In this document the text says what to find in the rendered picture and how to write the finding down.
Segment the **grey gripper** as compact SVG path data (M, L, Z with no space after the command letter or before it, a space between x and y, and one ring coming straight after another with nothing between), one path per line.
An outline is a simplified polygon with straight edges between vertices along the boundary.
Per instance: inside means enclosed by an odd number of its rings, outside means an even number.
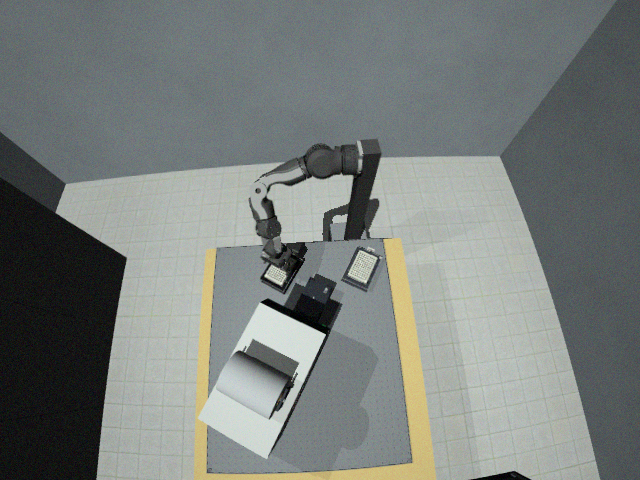
M277 256L276 259L272 259L272 258L268 259L268 258L262 257L262 255L261 255L260 258L262 260L264 259L266 262L274 265L277 268L281 268L281 270L286 272L285 275L288 276L289 273L293 270L293 268L295 266L295 262L291 261L289 264L285 263L285 262L287 262L289 260L289 258L293 254L293 251L290 248L288 248L287 246L285 246L284 244L283 244L283 246L284 247L282 248L281 253L279 253L279 255ZM266 264L265 261L264 261L264 264Z

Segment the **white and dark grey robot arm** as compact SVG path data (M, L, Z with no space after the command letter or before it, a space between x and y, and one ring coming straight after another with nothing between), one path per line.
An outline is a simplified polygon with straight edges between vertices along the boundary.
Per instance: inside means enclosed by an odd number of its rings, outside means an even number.
M249 188L251 197L249 205L253 219L256 221L256 233L262 236L264 247L262 256L265 258L276 259L284 247L280 237L282 228L275 215L273 201L266 196L271 185L280 183L293 186L312 176L317 179L327 179L341 173L353 175L353 177L361 173L363 159L361 141L356 141L355 145L341 145L341 149L335 146L333 150L326 144L320 144L311 146L304 156L299 157L299 160L294 158L271 172L263 174L259 177L259 181L255 181Z

